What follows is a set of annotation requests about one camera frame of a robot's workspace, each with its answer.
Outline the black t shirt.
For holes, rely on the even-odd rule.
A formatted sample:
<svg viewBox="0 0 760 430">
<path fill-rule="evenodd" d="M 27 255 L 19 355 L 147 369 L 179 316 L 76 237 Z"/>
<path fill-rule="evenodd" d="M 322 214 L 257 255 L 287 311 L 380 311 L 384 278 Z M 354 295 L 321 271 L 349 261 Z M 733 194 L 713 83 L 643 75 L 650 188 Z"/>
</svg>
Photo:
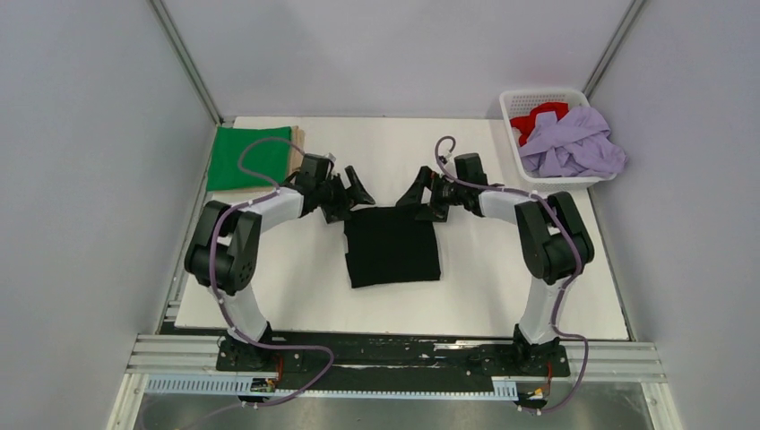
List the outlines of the black t shirt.
<svg viewBox="0 0 760 430">
<path fill-rule="evenodd" d="M 343 222 L 352 288 L 441 279 L 435 229 L 416 219 L 418 211 L 411 205 L 366 208 Z"/>
</svg>

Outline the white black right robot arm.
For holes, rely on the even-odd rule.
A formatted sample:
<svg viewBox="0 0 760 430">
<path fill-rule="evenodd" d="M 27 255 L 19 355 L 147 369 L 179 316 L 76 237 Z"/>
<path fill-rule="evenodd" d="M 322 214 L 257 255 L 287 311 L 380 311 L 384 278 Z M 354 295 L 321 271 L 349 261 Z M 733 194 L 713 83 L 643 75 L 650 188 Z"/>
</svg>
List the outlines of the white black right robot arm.
<svg viewBox="0 0 760 430">
<path fill-rule="evenodd" d="M 527 304 L 514 327 L 513 340 L 479 353 L 485 370 L 504 375 L 568 373 L 563 333 L 557 323 L 566 291 L 594 258 L 593 243 L 573 197 L 558 192 L 546 198 L 524 190 L 491 184 L 477 153 L 453 160 L 455 174 L 419 169 L 397 201 L 410 206 L 418 220 L 445 222 L 452 206 L 499 219 L 517 227 L 522 258 L 531 274 Z"/>
</svg>

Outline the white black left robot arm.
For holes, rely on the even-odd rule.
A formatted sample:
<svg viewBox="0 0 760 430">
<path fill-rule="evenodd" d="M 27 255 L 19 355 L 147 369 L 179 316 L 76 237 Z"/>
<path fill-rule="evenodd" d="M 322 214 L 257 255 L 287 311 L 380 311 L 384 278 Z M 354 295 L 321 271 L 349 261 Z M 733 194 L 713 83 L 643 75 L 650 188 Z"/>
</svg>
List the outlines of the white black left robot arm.
<svg viewBox="0 0 760 430">
<path fill-rule="evenodd" d="M 220 356 L 237 366 L 263 370 L 281 350 L 271 343 L 271 325 L 251 285 L 262 234 L 317 209 L 327 222 L 344 221 L 355 206 L 376 202 L 354 167 L 346 167 L 343 174 L 333 172 L 333 167 L 330 157 L 307 154 L 300 168 L 268 194 L 203 206 L 184 267 L 214 297 L 227 324 L 229 348 Z"/>
</svg>

